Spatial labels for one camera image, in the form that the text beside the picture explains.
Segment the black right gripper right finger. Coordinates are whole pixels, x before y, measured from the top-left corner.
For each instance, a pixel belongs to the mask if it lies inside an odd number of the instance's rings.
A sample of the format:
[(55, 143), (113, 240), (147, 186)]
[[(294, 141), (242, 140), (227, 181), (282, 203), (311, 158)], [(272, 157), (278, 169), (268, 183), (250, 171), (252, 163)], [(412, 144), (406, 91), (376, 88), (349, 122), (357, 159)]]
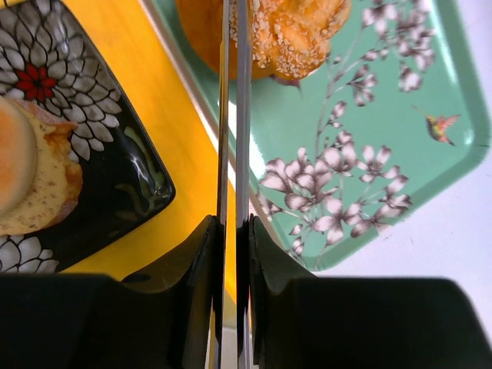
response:
[(443, 278), (319, 278), (250, 220), (254, 362), (261, 368), (489, 368), (464, 292)]

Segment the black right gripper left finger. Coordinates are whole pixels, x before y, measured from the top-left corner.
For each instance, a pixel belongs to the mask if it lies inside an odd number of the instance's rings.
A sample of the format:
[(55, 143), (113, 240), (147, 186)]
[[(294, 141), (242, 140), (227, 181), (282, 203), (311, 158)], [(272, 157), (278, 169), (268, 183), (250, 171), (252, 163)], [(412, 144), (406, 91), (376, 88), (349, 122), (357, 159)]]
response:
[(219, 223), (121, 281), (103, 274), (3, 274), (3, 368), (202, 368)]

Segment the brown bread loaf slice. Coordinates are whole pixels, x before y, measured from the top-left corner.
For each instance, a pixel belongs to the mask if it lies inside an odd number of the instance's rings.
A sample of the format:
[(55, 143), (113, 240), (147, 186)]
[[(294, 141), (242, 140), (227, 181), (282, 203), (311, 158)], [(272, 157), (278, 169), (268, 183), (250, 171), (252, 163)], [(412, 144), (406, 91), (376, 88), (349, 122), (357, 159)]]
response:
[(27, 234), (63, 221), (78, 204), (83, 178), (70, 158), (72, 121), (55, 117), (37, 104), (6, 98), (28, 119), (37, 145), (35, 175), (26, 196), (1, 215), (1, 235)]

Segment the small glazed orange donut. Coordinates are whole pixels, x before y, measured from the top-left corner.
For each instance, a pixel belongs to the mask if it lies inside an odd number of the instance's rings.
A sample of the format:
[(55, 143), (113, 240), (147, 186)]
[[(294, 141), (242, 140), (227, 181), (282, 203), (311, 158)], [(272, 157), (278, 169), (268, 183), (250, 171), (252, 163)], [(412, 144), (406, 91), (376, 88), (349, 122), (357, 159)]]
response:
[(35, 175), (37, 145), (28, 119), (1, 98), (1, 215), (26, 196)]

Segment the sugared twisted ring bread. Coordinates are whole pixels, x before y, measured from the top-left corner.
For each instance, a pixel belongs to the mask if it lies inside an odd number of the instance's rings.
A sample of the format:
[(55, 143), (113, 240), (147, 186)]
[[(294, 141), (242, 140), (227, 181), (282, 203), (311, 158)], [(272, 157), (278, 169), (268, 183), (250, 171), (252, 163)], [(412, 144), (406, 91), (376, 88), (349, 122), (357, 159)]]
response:
[[(331, 38), (351, 12), (345, 0), (259, 0), (249, 3), (252, 77), (299, 81), (321, 67)], [(175, 3), (181, 28), (192, 50), (214, 72), (220, 69), (221, 1)]]

